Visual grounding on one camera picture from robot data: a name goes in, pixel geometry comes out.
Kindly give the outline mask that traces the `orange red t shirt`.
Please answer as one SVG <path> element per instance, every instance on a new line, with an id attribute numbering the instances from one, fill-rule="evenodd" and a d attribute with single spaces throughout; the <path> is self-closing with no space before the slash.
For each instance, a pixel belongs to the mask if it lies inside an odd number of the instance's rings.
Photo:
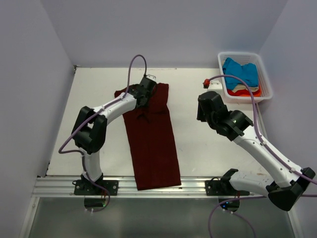
<path id="1" fill-rule="evenodd" d="M 255 96 L 255 97 L 261 96 L 262 90 L 260 87 L 251 87 L 250 89 L 251 89 L 253 96 Z M 249 97 L 250 96 L 250 92 L 247 90 L 246 87 L 238 88 L 238 89 L 234 89 L 234 90 L 227 89 L 227 93 L 230 96 L 235 96 L 235 97 L 238 97 L 238 96 Z"/>

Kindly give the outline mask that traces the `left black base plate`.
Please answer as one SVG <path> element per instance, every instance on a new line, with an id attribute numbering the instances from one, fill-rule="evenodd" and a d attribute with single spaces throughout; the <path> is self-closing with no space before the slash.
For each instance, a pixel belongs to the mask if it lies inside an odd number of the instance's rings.
<path id="1" fill-rule="evenodd" d="M 83 195 L 83 196 L 98 196 L 103 195 L 104 190 L 91 184 L 88 180 L 75 180 L 72 182 L 75 186 L 74 195 Z M 110 196 L 116 196 L 118 191 L 118 181 L 117 180 L 100 180 L 97 181 L 97 185 L 105 188 Z"/>

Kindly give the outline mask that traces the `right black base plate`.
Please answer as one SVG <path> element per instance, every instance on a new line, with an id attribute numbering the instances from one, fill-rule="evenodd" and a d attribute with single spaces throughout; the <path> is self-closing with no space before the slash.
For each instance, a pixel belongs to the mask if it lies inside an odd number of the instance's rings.
<path id="1" fill-rule="evenodd" d="M 223 178 L 212 178 L 205 181 L 207 196 L 248 196 L 250 193 L 244 190 L 236 190 L 229 180 Z"/>

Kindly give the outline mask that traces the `aluminium mounting rail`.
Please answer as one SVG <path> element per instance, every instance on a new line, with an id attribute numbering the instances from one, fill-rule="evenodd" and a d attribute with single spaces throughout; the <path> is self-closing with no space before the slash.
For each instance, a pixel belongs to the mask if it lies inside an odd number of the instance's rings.
<path id="1" fill-rule="evenodd" d="M 230 170 L 225 176 L 181 177 L 176 183 L 140 184 L 132 176 L 107 177 L 89 181 L 85 175 L 76 177 L 48 176 L 37 178 L 33 197 L 114 198 L 202 198 L 204 196 L 234 197 L 236 195 L 268 196 L 269 186 L 290 186 L 292 178 L 273 178 L 268 174 Z"/>

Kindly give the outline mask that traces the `white plastic basket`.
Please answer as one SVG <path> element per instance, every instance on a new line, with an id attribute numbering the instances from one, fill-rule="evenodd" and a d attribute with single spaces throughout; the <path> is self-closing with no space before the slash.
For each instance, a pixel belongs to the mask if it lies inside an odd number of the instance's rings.
<path id="1" fill-rule="evenodd" d="M 231 103 L 251 103 L 269 100 L 273 91 L 264 64 L 259 55 L 246 52 L 221 52 L 218 54 L 224 97 Z"/>

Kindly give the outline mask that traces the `blue t shirt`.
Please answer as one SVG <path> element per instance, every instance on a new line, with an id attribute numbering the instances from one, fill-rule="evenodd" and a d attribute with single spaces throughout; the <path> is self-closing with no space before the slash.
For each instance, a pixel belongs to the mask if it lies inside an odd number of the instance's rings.
<path id="1" fill-rule="evenodd" d="M 249 87 L 258 87 L 258 70 L 255 64 L 240 65 L 232 58 L 227 58 L 222 66 L 224 75 L 233 75 L 243 80 Z"/>

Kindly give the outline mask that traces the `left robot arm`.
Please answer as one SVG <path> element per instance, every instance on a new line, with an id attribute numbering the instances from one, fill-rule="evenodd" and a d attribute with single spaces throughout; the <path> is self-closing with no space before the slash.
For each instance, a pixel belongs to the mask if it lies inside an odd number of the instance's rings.
<path id="1" fill-rule="evenodd" d="M 80 110 L 72 130 L 72 139 L 82 154 L 81 181 L 91 194 L 105 193 L 100 149 L 106 141 L 107 126 L 127 112 L 146 107 L 156 87 L 156 77 L 145 75 L 139 84 L 130 86 L 107 104 L 95 108 L 85 106 Z"/>

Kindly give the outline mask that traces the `dark red t shirt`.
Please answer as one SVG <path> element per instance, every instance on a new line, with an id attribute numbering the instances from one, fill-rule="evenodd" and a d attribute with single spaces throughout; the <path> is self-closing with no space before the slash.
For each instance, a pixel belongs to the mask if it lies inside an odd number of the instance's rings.
<path id="1" fill-rule="evenodd" d="M 160 83 L 147 107 L 123 115 L 138 190 L 181 185 L 168 93 Z"/>

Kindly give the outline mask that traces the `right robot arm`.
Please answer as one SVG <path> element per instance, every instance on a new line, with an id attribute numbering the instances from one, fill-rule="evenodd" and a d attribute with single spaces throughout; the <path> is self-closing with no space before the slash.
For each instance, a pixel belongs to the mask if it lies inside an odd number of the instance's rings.
<path id="1" fill-rule="evenodd" d="M 230 169 L 219 179 L 211 179 L 206 184 L 218 195 L 253 192 L 267 197 L 279 209 L 290 211 L 316 175 L 311 168 L 301 168 L 287 159 L 269 143 L 259 132 L 255 120 L 242 111 L 228 110 L 215 91 L 207 91 L 198 97 L 197 119 L 207 122 L 217 134 L 243 148 L 268 172 L 257 175 Z"/>

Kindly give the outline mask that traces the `cream t shirt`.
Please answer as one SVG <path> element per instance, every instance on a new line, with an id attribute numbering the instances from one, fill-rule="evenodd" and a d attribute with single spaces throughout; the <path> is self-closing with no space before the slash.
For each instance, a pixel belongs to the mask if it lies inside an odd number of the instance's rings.
<path id="1" fill-rule="evenodd" d="M 252 92 L 258 91 L 260 88 L 258 87 L 249 87 Z M 232 90 L 234 93 L 242 90 L 248 90 L 248 88 L 243 84 L 237 84 L 235 88 Z"/>

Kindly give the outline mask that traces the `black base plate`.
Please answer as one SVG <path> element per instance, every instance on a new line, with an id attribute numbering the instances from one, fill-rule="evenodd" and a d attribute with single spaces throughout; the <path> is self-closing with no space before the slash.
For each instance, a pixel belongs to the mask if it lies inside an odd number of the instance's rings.
<path id="1" fill-rule="evenodd" d="M 236 190 L 229 180 L 223 178 L 212 178 L 205 181 L 207 196 L 248 196 L 250 193 L 244 190 Z"/>
<path id="2" fill-rule="evenodd" d="M 91 184 L 88 180 L 75 180 L 72 182 L 75 186 L 74 195 L 83 195 L 83 196 L 98 196 L 103 195 L 104 190 Z M 118 191 L 118 181 L 117 180 L 100 180 L 97 181 L 97 185 L 105 188 L 110 196 L 116 196 Z"/>

